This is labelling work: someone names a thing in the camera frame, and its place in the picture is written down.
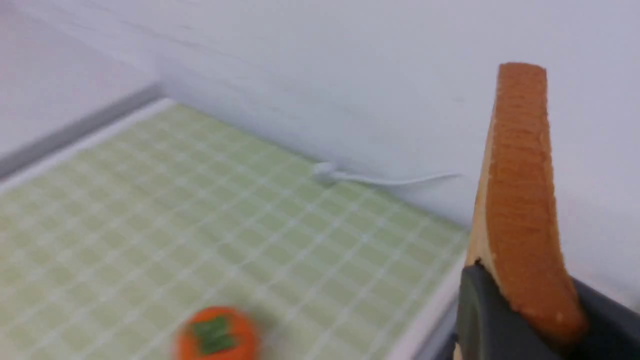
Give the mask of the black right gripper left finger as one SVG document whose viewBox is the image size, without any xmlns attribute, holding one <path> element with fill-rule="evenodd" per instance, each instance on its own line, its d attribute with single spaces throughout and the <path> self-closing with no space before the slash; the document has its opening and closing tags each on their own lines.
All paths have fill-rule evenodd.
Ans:
<svg viewBox="0 0 640 360">
<path fill-rule="evenodd" d="M 481 265 L 461 272 L 455 333 L 462 360 L 560 360 L 512 311 Z"/>
</svg>

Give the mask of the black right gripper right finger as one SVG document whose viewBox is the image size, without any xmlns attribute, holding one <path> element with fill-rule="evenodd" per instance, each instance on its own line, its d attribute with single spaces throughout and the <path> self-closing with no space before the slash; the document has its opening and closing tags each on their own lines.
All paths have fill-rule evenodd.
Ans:
<svg viewBox="0 0 640 360">
<path fill-rule="evenodd" d="M 573 278 L 589 329 L 566 360 L 638 360 L 640 316 L 621 303 Z"/>
</svg>

